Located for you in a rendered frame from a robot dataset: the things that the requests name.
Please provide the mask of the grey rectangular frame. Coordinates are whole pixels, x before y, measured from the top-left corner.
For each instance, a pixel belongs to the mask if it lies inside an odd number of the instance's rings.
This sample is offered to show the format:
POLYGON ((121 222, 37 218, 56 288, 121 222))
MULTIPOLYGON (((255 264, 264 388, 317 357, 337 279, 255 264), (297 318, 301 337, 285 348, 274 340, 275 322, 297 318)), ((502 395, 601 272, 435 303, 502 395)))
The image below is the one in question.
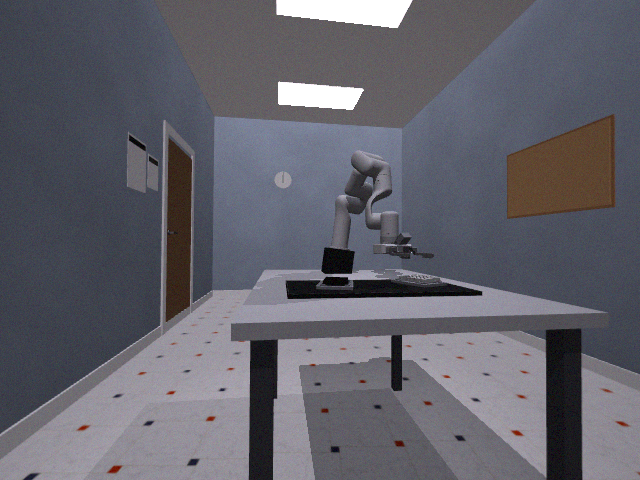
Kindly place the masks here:
POLYGON ((321 280, 316 286, 317 290, 353 290, 353 281, 348 280, 348 285, 345 286, 326 286, 322 284, 323 280, 321 280))

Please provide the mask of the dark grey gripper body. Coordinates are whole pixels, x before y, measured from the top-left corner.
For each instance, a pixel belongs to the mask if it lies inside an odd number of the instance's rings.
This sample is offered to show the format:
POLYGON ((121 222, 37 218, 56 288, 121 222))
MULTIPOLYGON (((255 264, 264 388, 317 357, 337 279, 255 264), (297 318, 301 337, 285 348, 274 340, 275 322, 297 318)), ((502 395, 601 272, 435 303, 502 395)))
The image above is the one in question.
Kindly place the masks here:
POLYGON ((397 252, 394 253, 406 253, 411 254, 410 252, 403 252, 403 247, 411 247, 411 244, 399 245, 399 244, 391 244, 391 243, 380 243, 374 244, 374 254, 389 254, 389 247, 397 247, 397 252))

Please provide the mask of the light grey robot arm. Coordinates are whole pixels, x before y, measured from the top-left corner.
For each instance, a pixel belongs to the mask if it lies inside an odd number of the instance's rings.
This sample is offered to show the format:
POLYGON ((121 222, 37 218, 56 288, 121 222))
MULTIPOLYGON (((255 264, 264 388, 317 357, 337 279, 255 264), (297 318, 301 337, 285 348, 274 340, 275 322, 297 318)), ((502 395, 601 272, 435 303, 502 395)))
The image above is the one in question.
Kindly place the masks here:
POLYGON ((361 214, 364 209, 367 228, 380 230, 380 243, 406 245, 412 237, 409 233, 398 236, 397 212, 372 213, 373 203, 392 194, 390 165, 382 157, 360 150, 353 153, 351 164, 354 169, 345 186, 349 196, 336 198, 332 244, 328 248, 350 251, 347 249, 351 226, 349 213, 361 214), (373 178, 373 187, 365 182, 367 176, 373 178))

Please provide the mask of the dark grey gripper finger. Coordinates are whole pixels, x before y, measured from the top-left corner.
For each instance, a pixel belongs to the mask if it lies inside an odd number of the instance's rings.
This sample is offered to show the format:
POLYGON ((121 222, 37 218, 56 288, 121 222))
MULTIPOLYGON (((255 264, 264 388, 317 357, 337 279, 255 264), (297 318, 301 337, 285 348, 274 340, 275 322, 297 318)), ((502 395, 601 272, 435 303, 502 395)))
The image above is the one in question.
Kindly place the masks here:
POLYGON ((413 251, 414 255, 423 255, 423 258, 432 258, 432 257, 434 257, 434 253, 418 253, 417 252, 417 248, 403 247, 403 252, 410 252, 410 251, 413 251))
POLYGON ((410 254, 406 254, 406 253, 394 253, 397 252, 397 247, 389 247, 389 254, 391 256, 399 256, 403 259, 410 259, 410 254))

